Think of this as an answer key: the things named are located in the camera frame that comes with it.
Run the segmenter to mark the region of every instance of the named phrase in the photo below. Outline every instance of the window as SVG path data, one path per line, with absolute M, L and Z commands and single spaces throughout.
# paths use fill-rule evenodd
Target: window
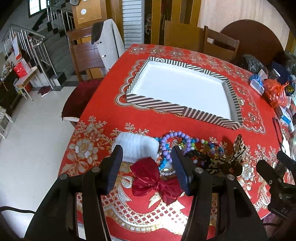
M 29 18 L 44 11 L 48 0 L 28 0 Z

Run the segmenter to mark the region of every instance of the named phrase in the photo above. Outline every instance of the stair railing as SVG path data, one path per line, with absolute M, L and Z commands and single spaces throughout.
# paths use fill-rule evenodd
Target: stair railing
M 47 18 L 53 29 L 60 28 L 64 29 L 65 32 L 74 30 L 74 18 L 72 14 L 72 11 L 47 5 Z
M 43 62 L 45 63 L 45 66 L 51 66 L 55 75 L 57 75 L 45 46 L 46 36 L 33 31 L 32 29 L 11 24 L 2 40 L 7 55 L 11 52 L 11 49 L 13 49 L 13 40 L 15 37 L 17 37 L 18 45 L 28 53 L 30 58 L 34 59 L 36 64 L 40 66 L 47 82 L 53 89 L 54 85 L 42 64 Z

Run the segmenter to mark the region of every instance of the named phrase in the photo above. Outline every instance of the white louvered shutter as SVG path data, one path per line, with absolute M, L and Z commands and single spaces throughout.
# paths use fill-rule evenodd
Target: white louvered shutter
M 144 0 L 122 0 L 124 46 L 144 43 Z

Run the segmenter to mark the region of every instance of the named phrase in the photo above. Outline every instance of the white stool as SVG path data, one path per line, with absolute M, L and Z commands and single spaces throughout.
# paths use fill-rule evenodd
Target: white stool
M 1 125 L 1 121 L 3 120 L 4 116 L 6 116 L 6 118 L 13 123 L 13 120 L 11 119 L 11 117 L 6 113 L 6 109 L 4 109 L 3 107 L 0 106 L 0 129 L 3 130 L 3 134 L 0 132 L 0 136 L 2 136 L 4 139 L 6 139 L 6 137 L 4 136 L 4 132 L 5 129 L 3 128 L 3 126 Z

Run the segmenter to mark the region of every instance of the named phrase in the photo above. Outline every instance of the black and white striped edge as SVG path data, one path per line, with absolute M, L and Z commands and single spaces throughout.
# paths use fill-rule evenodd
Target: black and white striped edge
M 161 62 L 161 63 L 166 63 L 166 64 L 172 64 L 172 65 L 177 65 L 177 66 L 181 66 L 187 69 L 192 69 L 204 74 L 208 74 L 210 76 L 213 76 L 215 78 L 218 78 L 220 80 L 224 80 L 227 83 L 227 86 L 230 90 L 230 94 L 231 94 L 231 98 L 234 102 L 234 106 L 235 106 L 235 110 L 236 110 L 236 114 L 237 114 L 237 118 L 238 121 L 233 121 L 233 120 L 229 120 L 220 116 L 216 116 L 214 114 L 210 114 L 204 111 L 200 111 L 200 110 L 196 110 L 193 108 L 189 108 L 186 106 L 180 106 L 177 104 L 173 104 L 170 102 L 165 102 L 162 100 L 156 100 L 153 98 L 148 98 L 145 96 L 141 96 L 141 95 L 136 95 L 136 94 L 132 94 L 131 91 L 133 89 L 133 87 L 135 86 L 135 84 L 137 83 L 140 74 L 142 73 L 144 67 L 147 65 L 147 63 L 149 61 L 155 61 L 155 62 Z M 187 116 L 196 120 L 200 120 L 200 121 L 205 121 L 208 123 L 212 123 L 218 126 L 223 126 L 223 127 L 227 127 L 229 129 L 232 130 L 236 130 L 239 127 L 241 127 L 243 125 L 243 119 L 242 119 L 242 113 L 239 107 L 239 103 L 237 100 L 237 96 L 233 90 L 233 87 L 231 86 L 231 83 L 229 81 L 229 79 L 225 76 L 222 76 L 220 74 L 217 74 L 215 72 L 212 72 L 210 70 L 201 68 L 201 67 L 197 67 L 191 64 L 186 64 L 180 61 L 176 61 L 176 60 L 171 60 L 171 59 L 164 59 L 164 58 L 157 58 L 157 57 L 149 57 L 145 63 L 143 64 L 143 66 L 140 68 L 139 72 L 135 75 L 134 79 L 131 82 L 131 85 L 129 86 L 127 92 L 126 92 L 126 100 L 129 103 L 133 103 L 133 104 L 137 104 L 140 106 L 145 106 L 145 107 L 149 107 L 149 108 L 153 108 L 153 109 L 157 109 L 157 110 L 162 110 L 162 111 L 167 111 L 167 112 L 171 112 L 171 113 L 175 113 L 175 114 L 179 114 L 179 115 L 183 115 L 183 116 Z

